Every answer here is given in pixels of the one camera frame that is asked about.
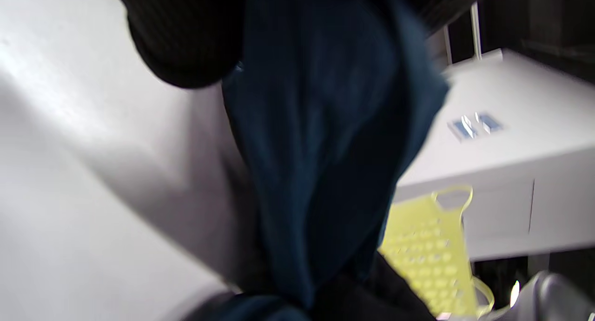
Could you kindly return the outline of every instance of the white countertop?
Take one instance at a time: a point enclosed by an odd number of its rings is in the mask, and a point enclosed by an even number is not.
[[[595,86],[512,52],[448,71],[452,88],[397,187],[595,147]],[[504,126],[459,141],[448,122],[488,112]]]

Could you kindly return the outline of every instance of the dark blue cloth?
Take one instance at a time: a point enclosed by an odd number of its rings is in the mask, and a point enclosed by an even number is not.
[[[401,0],[246,0],[223,89],[275,284],[308,309],[340,270],[370,269],[448,88]]]

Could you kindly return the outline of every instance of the yellow laundry basket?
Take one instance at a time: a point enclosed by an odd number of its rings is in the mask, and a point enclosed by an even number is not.
[[[466,191],[469,197],[458,209],[443,209],[438,195]],[[434,315],[480,316],[493,307],[494,296],[472,277],[465,248],[463,211],[473,198],[470,186],[455,186],[391,206],[380,253],[410,283]],[[480,308],[476,290],[489,306]]]

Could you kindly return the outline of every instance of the black knit fabric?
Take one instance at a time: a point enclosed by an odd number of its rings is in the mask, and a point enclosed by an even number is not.
[[[244,0],[122,0],[132,39],[158,77],[184,88],[214,84],[242,54]]]

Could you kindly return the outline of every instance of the drawer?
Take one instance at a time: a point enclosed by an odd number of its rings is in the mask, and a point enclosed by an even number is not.
[[[467,241],[500,236],[525,236],[529,234],[533,202],[533,178],[512,179],[509,182],[486,182],[485,178],[467,181],[441,181],[431,185],[397,189],[395,202],[408,200],[434,190],[453,185],[472,185],[473,199],[463,213],[463,226]],[[445,210],[459,208],[468,198],[466,192],[440,194],[438,202]]]
[[[438,202],[445,210],[460,207],[467,194],[440,194]],[[473,199],[463,212],[465,237],[488,238],[529,234],[533,179],[505,185],[474,188]]]

